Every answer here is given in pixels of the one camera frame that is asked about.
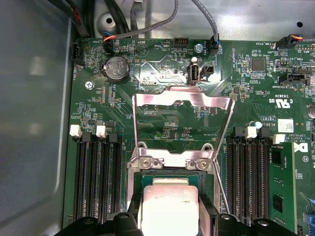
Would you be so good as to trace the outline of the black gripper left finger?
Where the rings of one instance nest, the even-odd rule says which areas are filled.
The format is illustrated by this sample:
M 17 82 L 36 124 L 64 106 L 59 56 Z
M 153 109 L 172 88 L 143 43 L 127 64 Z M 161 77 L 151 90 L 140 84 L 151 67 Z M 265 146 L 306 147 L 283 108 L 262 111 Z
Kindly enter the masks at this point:
M 121 212 L 112 220 L 101 223 L 94 217 L 82 217 L 56 233 L 57 236 L 142 236 L 138 228 L 137 214 L 141 194 L 133 194 L 127 212 Z

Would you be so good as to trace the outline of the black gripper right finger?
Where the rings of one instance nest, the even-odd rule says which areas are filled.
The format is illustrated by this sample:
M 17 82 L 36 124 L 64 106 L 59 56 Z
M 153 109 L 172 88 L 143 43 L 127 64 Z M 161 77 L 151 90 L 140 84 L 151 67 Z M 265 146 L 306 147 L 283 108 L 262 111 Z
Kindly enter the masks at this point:
M 255 219 L 250 226 L 236 216 L 219 213 L 206 194 L 198 196 L 199 228 L 204 236 L 294 236 L 292 231 L 269 219 Z

